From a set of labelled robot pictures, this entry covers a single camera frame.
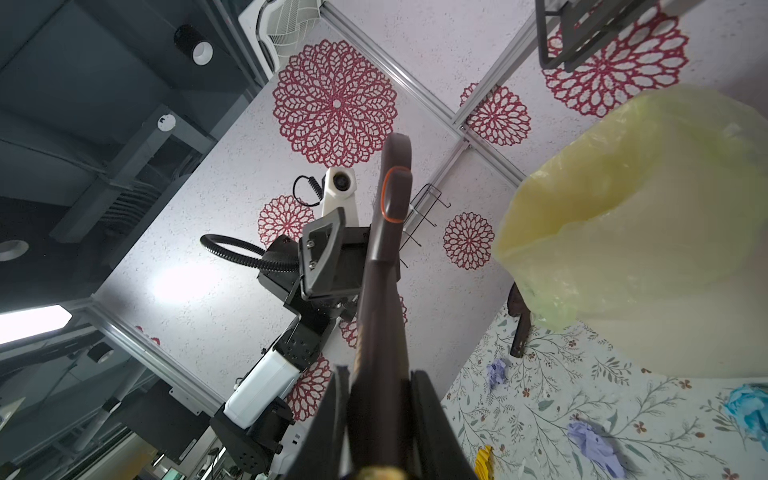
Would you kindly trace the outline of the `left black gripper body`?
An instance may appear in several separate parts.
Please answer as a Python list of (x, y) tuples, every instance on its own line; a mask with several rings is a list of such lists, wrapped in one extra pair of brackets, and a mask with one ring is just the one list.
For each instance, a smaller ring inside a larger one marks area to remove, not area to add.
[(353, 227), (339, 207), (298, 241), (278, 238), (258, 280), (294, 315), (285, 334), (325, 336), (332, 322), (355, 318), (369, 336), (399, 336), (400, 240), (401, 211), (389, 206), (369, 227)]

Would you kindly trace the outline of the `yellow paper scrap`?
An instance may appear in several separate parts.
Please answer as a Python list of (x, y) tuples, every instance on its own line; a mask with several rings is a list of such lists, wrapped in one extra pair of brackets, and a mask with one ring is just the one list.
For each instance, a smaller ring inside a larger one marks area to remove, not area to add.
[(494, 454), (491, 445), (481, 447), (475, 457), (475, 475), (479, 480), (494, 480)]

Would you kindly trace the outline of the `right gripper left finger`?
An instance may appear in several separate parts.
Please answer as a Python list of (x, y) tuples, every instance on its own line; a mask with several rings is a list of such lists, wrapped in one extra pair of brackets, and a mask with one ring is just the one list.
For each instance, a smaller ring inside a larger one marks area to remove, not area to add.
[(287, 480), (342, 479), (342, 453), (347, 428), (350, 373), (346, 366), (334, 369), (320, 407), (305, 437)]

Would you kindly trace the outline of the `dark grey wall shelf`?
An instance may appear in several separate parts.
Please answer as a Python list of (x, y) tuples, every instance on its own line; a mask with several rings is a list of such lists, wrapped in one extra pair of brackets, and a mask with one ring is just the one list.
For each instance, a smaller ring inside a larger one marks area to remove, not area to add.
[[(652, 0), (566, 1), (554, 10), (536, 0), (535, 21), (539, 63), (544, 70), (563, 66), (573, 72), (595, 53), (616, 39), (628, 26), (656, 4)], [(548, 43), (548, 21), (559, 21), (562, 45), (552, 55)]]

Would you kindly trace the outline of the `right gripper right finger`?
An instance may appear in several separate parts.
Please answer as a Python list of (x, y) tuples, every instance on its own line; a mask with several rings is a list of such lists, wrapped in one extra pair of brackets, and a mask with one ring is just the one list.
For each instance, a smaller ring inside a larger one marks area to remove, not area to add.
[(412, 425), (419, 479), (476, 479), (425, 371), (410, 378)]

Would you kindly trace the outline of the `bin with yellow-green bag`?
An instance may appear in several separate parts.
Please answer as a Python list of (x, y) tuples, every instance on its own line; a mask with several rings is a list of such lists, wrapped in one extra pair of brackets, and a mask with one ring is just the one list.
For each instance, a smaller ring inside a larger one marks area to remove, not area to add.
[(547, 328), (659, 374), (762, 378), (767, 121), (703, 87), (642, 93), (521, 184), (492, 255)]

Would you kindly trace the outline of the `light blue paper scrap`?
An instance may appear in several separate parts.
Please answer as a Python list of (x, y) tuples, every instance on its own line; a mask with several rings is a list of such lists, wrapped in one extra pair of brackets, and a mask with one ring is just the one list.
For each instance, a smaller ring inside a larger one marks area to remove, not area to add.
[(733, 390), (725, 403), (738, 426), (767, 450), (767, 387), (745, 384)]

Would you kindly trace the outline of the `purple paper scrap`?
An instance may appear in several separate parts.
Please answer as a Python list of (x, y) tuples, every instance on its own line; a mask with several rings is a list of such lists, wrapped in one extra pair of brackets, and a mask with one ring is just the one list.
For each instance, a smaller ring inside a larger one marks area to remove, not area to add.
[(626, 471), (615, 449), (589, 423), (572, 421), (568, 424), (567, 435), (569, 440), (585, 458), (598, 466), (611, 478), (626, 479)]
[(486, 367), (487, 383), (490, 391), (507, 382), (508, 363), (505, 359), (495, 359)]

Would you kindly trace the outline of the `dark brown plastic dustpan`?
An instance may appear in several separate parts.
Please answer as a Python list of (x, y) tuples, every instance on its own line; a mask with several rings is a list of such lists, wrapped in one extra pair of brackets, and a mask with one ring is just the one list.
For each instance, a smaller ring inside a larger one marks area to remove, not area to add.
[(513, 284), (507, 299), (508, 314), (518, 319), (514, 338), (510, 347), (510, 355), (514, 358), (522, 358), (526, 342), (530, 336), (532, 326), (531, 311), (527, 307), (516, 283)]

